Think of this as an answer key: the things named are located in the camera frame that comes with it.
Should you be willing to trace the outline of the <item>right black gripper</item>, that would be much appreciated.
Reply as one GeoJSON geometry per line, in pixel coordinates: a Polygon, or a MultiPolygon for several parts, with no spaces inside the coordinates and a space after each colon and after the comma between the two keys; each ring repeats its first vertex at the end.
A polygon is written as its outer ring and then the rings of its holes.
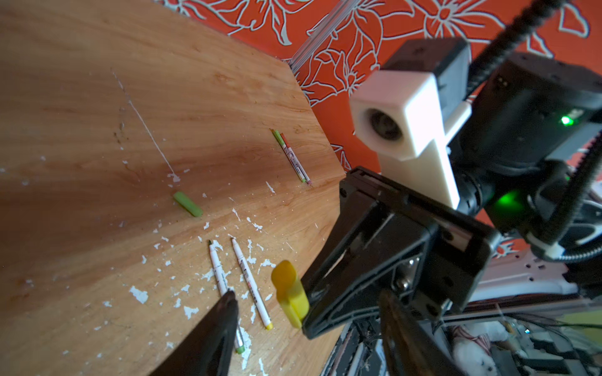
{"type": "Polygon", "coordinates": [[[335,266],[304,275],[307,338],[376,316],[383,290],[432,321],[464,311],[501,241],[498,230],[366,169],[348,173],[340,196],[324,246],[335,266]]]}

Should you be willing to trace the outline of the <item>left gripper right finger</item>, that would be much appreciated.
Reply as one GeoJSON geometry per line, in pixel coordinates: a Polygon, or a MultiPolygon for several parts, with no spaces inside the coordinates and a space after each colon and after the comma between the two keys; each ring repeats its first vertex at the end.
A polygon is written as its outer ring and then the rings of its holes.
{"type": "Polygon", "coordinates": [[[381,291],[379,313],[390,375],[462,375],[392,291],[381,291]]]}

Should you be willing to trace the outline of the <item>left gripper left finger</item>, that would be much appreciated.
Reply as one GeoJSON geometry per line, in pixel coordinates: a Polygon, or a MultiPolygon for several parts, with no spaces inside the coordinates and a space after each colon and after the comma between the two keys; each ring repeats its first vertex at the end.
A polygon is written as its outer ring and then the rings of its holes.
{"type": "Polygon", "coordinates": [[[235,352],[238,302],[228,291],[153,375],[227,375],[235,352]]]}

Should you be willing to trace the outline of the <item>white pen yellow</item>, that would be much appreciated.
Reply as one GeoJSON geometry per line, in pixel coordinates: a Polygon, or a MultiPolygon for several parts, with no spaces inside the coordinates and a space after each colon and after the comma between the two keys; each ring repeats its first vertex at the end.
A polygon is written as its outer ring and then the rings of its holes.
{"type": "Polygon", "coordinates": [[[265,327],[265,329],[267,331],[271,331],[274,328],[274,324],[272,324],[271,317],[263,303],[263,299],[260,295],[259,288],[258,288],[257,283],[251,273],[251,270],[249,269],[249,265],[246,261],[246,258],[244,257],[243,252],[235,238],[231,239],[231,243],[232,243],[233,249],[235,251],[235,255],[237,257],[238,264],[241,268],[241,272],[244,276],[244,279],[245,279],[245,281],[248,285],[249,291],[251,293],[252,299],[255,303],[256,310],[257,310],[258,314],[260,315],[260,319],[263,323],[263,326],[265,327]]]}

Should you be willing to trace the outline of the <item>white pen purple end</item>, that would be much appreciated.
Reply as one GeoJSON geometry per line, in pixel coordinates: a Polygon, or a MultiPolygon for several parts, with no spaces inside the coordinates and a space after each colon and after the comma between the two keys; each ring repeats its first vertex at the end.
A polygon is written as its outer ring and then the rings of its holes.
{"type": "Polygon", "coordinates": [[[285,142],[285,145],[289,151],[289,153],[291,154],[291,156],[293,157],[294,162],[296,163],[296,166],[299,168],[299,170],[301,171],[301,173],[304,175],[304,179],[305,179],[305,183],[308,185],[312,184],[312,181],[309,177],[309,175],[307,174],[307,172],[305,171],[304,167],[302,166],[299,158],[296,156],[293,148],[291,147],[290,143],[288,142],[288,140],[286,139],[285,135],[283,133],[280,133],[281,138],[283,139],[283,141],[285,142]]]}

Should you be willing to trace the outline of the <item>yellow pen cap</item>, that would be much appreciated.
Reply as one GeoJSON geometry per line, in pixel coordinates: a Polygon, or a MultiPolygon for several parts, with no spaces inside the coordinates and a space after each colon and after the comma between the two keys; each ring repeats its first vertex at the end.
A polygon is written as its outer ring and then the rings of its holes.
{"type": "Polygon", "coordinates": [[[290,324],[301,329],[310,303],[296,268],[288,260],[277,264],[271,274],[277,301],[290,324]]]}

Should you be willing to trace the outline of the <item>white pen green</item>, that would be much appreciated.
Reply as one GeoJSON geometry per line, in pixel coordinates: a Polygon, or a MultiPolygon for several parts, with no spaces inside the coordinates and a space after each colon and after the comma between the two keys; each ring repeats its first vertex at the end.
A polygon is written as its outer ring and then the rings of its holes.
{"type": "Polygon", "coordinates": [[[289,151],[285,145],[285,142],[281,138],[280,133],[276,129],[272,129],[271,132],[272,132],[274,138],[276,139],[276,141],[278,142],[278,144],[280,145],[280,147],[282,148],[282,150],[284,151],[285,156],[287,157],[289,163],[293,167],[296,175],[299,177],[299,179],[301,180],[302,183],[305,183],[304,175],[301,173],[299,168],[296,166],[296,163],[294,162],[293,157],[289,153],[289,151]]]}

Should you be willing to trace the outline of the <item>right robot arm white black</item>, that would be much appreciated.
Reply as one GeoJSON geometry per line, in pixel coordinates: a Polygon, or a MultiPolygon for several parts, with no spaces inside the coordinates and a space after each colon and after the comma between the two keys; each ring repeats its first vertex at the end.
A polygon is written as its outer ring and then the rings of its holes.
{"type": "Polygon", "coordinates": [[[459,38],[405,42],[351,96],[377,154],[302,278],[307,338],[395,305],[439,321],[475,300],[505,234],[552,263],[601,252],[601,77],[517,47],[562,8],[534,1],[474,60],[459,38]]]}

